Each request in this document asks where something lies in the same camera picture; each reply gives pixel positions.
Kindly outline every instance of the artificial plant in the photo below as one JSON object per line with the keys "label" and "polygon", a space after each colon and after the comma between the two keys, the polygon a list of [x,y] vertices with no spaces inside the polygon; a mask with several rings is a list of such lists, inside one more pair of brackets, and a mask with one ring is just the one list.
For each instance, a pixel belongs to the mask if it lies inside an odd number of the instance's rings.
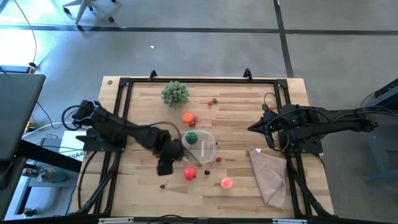
{"label": "artificial plant", "polygon": [[163,102],[171,108],[179,108],[188,102],[187,86],[178,81],[166,84],[162,94]]}

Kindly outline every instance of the clear plastic bowl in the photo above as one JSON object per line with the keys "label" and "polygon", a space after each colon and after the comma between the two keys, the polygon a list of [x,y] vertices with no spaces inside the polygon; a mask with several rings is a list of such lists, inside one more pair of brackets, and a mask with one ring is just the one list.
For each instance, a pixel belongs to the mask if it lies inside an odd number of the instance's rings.
{"label": "clear plastic bowl", "polygon": [[[198,135],[198,141],[195,144],[189,144],[185,139],[189,133],[195,133]],[[200,161],[202,165],[213,162],[214,156],[216,155],[217,143],[216,139],[210,132],[199,129],[188,131],[182,138],[182,144]]]}

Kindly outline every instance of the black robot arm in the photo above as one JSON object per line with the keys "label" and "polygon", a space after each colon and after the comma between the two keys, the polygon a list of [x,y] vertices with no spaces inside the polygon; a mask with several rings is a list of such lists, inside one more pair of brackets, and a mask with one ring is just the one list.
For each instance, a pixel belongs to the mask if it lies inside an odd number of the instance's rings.
{"label": "black robot arm", "polygon": [[[64,119],[65,113],[72,108],[78,108],[72,115],[72,124],[75,125],[75,128],[68,127]],[[177,127],[172,123],[163,121],[150,125],[136,125],[126,119],[111,114],[104,109],[99,102],[87,100],[83,100],[81,105],[67,108],[62,114],[62,121],[64,126],[70,130],[77,130],[82,126],[91,126],[92,128],[87,131],[87,136],[77,136],[77,138],[83,142],[106,141],[106,143],[109,144],[124,145],[126,136],[133,137],[141,146],[159,158],[157,165],[158,175],[172,174],[173,162],[176,160],[180,161],[183,156],[189,156],[190,159],[194,159],[194,162],[200,166],[198,160],[182,145],[181,139],[172,140],[167,130],[154,127],[154,125],[162,123],[172,125],[181,138]],[[118,161],[119,159],[115,158],[112,166],[99,183],[93,195],[75,214],[87,214],[90,211],[106,184],[112,176],[115,175],[119,165]]]}
{"label": "black robot arm", "polygon": [[[153,126],[159,123],[142,126],[136,125],[126,119],[113,115],[97,101],[83,100],[72,118],[72,124],[75,126],[91,126],[102,136],[106,137],[110,143],[121,142],[126,136],[133,137],[141,146],[159,158],[157,166],[158,175],[172,174],[173,162],[176,160],[180,161],[187,152],[180,139],[171,140],[168,130],[162,130]],[[97,138],[97,136],[86,136],[85,138]]]}
{"label": "black robot arm", "polygon": [[287,149],[288,144],[306,144],[310,149],[311,144],[316,144],[320,136],[339,131],[364,131],[370,132],[375,123],[363,108],[355,110],[326,110],[320,107],[285,105],[277,114],[267,105],[262,106],[263,117],[248,128],[249,131],[264,134],[266,141],[274,149],[273,132],[279,132],[281,144]]}

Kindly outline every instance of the white cable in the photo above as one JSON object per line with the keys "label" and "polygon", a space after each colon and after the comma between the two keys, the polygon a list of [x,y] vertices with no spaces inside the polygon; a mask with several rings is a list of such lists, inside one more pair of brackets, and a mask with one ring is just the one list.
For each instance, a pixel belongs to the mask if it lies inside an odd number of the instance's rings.
{"label": "white cable", "polygon": [[25,13],[24,13],[24,11],[21,9],[21,7],[19,6],[17,0],[14,0],[14,2],[15,2],[15,4],[17,4],[17,6],[18,6],[19,10],[21,11],[22,15],[24,15],[25,20],[26,20],[26,22],[28,23],[28,25],[29,25],[29,27],[30,27],[30,30],[32,31],[33,38],[34,38],[34,40],[35,40],[35,54],[34,54],[34,56],[33,56],[33,61],[32,61],[32,62],[35,63],[36,53],[37,53],[37,42],[36,42],[35,32],[33,31],[33,28],[32,28],[32,26],[31,26],[29,20],[27,20],[27,18],[26,18],[26,16],[25,16]]}
{"label": "white cable", "polygon": [[43,128],[46,128],[46,127],[48,127],[48,126],[51,126],[51,124],[48,124],[48,125],[46,125],[46,126],[42,126],[41,128],[37,128],[36,130],[32,131],[31,133],[27,133],[27,134],[23,135],[22,137],[26,137],[26,136],[28,136],[28,135],[30,135],[30,134],[33,134],[33,133],[35,133],[36,131],[41,130],[41,129],[43,129]]}

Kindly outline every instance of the orange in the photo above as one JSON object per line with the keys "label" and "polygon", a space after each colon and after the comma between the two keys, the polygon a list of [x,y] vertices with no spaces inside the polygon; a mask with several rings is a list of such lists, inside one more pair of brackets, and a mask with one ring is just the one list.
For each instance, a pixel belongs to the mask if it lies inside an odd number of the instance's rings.
{"label": "orange", "polygon": [[182,116],[182,120],[186,123],[189,123],[193,120],[193,115],[190,113],[185,113],[184,116]]}

